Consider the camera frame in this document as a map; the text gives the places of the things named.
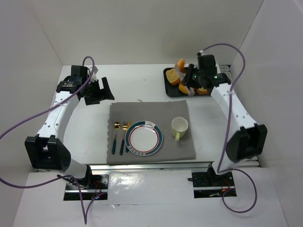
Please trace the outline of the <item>orange round bun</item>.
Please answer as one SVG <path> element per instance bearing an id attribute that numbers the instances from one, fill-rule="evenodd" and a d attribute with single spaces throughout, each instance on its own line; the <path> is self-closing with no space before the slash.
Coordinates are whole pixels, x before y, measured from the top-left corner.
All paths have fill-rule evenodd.
<path id="1" fill-rule="evenodd" d="M 181 72 L 183 74 L 186 73 L 186 70 L 185 70 L 185 59 L 180 59 L 176 62 L 175 64 L 175 69 L 178 71 L 178 72 Z"/>

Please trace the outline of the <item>metal tongs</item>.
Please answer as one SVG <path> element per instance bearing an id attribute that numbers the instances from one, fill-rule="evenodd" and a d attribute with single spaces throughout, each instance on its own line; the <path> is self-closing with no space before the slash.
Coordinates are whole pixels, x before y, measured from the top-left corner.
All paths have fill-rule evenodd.
<path id="1" fill-rule="evenodd" d="M 176 70 L 176 72 L 178 73 L 178 76 L 179 76 L 179 78 L 180 78 L 180 80 L 181 80 L 181 82 L 179 83 L 179 86 L 178 86 L 179 90 L 180 90 L 183 94 L 192 97 L 192 96 L 194 95 L 194 93 L 195 93 L 195 90 L 194 90 L 193 88 L 188 88 L 187 86 L 184 86 L 184 85 L 183 85 L 183 79 L 185 78 L 185 74 L 186 74 L 186 73 L 183 74 L 183 73 L 181 73 L 181 72 L 178 72 L 177 70 Z"/>

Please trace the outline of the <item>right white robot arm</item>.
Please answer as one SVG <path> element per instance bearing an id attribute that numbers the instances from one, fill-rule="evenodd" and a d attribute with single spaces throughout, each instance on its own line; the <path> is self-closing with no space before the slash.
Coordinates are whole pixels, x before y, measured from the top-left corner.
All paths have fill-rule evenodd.
<path id="1" fill-rule="evenodd" d="M 241 161 L 260 155 L 267 128 L 258 124 L 244 108 L 228 76 L 217 71 L 213 55 L 199 53 L 197 59 L 197 65 L 187 67 L 184 60 L 179 60 L 175 70 L 188 92 L 207 90 L 227 118 L 222 154 L 207 170 L 210 178 L 217 178 L 235 169 Z"/>

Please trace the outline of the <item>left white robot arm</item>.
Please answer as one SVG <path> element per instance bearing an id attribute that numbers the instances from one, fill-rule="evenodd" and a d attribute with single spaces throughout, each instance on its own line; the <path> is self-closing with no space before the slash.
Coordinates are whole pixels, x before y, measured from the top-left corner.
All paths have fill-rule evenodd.
<path id="1" fill-rule="evenodd" d="M 71 115 L 81 99 L 85 100 L 86 105 L 114 100 L 107 78 L 102 78 L 103 88 L 100 88 L 97 71 L 97 67 L 89 69 L 73 65 L 71 75 L 57 85 L 53 109 L 43 126 L 35 136 L 25 140 L 25 147 L 34 169 L 71 175 L 84 187 L 88 187 L 95 177 L 90 166 L 72 159 L 63 138 Z"/>

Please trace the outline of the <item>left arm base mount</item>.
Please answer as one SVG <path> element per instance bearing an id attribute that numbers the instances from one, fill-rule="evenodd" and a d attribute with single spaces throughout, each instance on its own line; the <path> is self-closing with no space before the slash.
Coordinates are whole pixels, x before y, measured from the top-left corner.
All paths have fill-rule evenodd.
<path id="1" fill-rule="evenodd" d="M 109 174 L 93 175 L 92 183 L 87 186 L 81 185 L 81 194 L 84 201 L 94 198 L 97 201 L 107 200 L 108 198 Z M 80 194 L 76 183 L 69 180 L 65 186 L 64 201 L 79 201 Z"/>

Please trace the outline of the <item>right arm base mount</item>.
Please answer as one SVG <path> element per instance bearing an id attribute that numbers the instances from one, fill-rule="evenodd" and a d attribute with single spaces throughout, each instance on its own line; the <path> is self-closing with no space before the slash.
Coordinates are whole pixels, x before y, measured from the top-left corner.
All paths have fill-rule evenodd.
<path id="1" fill-rule="evenodd" d="M 187 179 L 193 185 L 194 198 L 237 197 L 231 172 L 211 178 L 206 171 L 192 171 Z"/>

